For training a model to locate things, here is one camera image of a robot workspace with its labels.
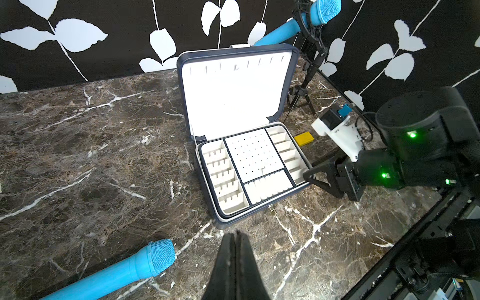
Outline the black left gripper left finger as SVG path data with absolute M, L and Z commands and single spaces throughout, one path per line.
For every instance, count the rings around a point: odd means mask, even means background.
M 203 300 L 236 299 L 236 236 L 225 234 Z

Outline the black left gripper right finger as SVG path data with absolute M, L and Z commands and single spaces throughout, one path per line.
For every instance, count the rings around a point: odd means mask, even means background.
M 247 234 L 236 232 L 236 299 L 269 300 Z

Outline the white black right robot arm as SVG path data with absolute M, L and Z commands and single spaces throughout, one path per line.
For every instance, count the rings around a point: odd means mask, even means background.
M 480 130 L 456 88 L 390 99 L 375 121 L 383 148 L 362 150 L 356 160 L 337 151 L 306 171 L 304 179 L 351 201 L 359 201 L 368 186 L 458 188 L 470 198 L 480 197 Z M 478 278 L 479 221 L 456 221 L 424 234 L 394 267 L 416 287 L 436 274 Z

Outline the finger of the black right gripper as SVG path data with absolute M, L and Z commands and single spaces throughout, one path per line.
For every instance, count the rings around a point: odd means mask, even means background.
M 313 162 L 312 167 L 304 172 L 302 177 L 311 185 L 321 188 L 335 198 L 343 197 L 343 192 L 337 180 L 336 156 L 325 156 Z

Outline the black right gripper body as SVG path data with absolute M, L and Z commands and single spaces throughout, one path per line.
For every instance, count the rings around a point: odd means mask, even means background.
M 400 161 L 386 148 L 360 151 L 357 161 L 346 158 L 336 165 L 336 169 L 340 191 L 351 201 L 360 201 L 367 186 L 394 190 L 405 187 Z

